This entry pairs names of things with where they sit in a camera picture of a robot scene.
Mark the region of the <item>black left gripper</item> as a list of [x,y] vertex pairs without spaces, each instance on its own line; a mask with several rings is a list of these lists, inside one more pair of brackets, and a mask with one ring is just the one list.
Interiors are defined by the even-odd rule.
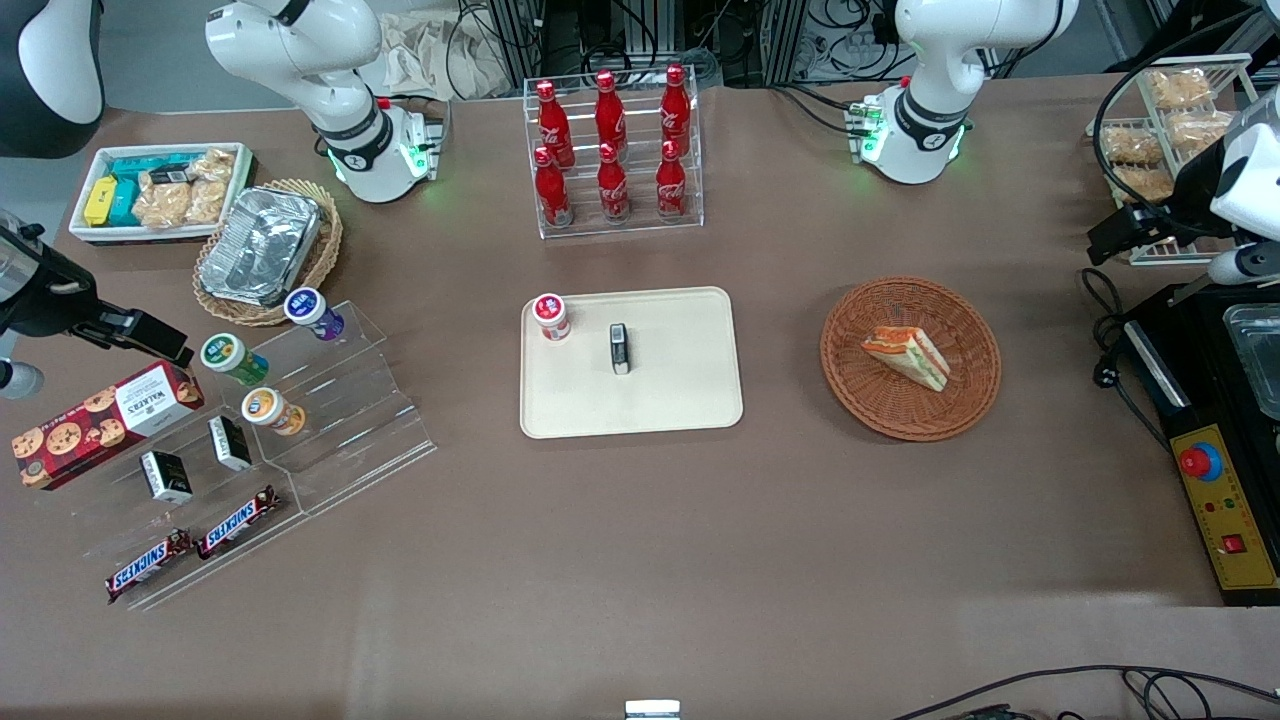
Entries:
[[1120,208],[1088,231],[1088,255],[1102,266],[1133,250],[1166,240],[1228,238],[1229,223],[1215,215],[1210,204],[1222,173],[1225,147],[1216,140],[1179,172],[1172,195],[1157,218],[1139,208]]

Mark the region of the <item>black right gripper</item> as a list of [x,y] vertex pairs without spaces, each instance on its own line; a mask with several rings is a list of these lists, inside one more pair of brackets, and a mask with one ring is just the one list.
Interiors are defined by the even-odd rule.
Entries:
[[74,334],[99,320],[106,347],[136,350],[188,366],[187,336],[141,310],[101,313],[95,277],[35,232],[5,233],[5,275],[17,287],[5,297],[5,329],[26,337]]

